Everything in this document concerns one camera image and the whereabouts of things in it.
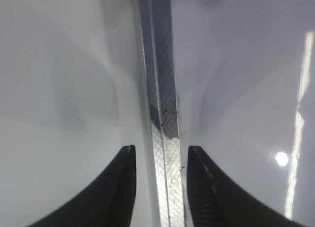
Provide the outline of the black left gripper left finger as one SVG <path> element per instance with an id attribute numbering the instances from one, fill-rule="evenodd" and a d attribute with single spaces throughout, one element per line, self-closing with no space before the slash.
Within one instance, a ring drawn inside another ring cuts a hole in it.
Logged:
<path id="1" fill-rule="evenodd" d="M 124 146 L 77 196 L 34 227 L 128 227 L 136 196 L 136 152 Z"/>

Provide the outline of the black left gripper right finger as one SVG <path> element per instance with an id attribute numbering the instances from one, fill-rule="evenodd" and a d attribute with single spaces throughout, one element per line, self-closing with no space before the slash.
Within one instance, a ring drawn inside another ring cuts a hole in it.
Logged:
<path id="1" fill-rule="evenodd" d="M 293 227 L 238 186 L 200 146 L 189 146 L 187 194 L 195 227 Z"/>

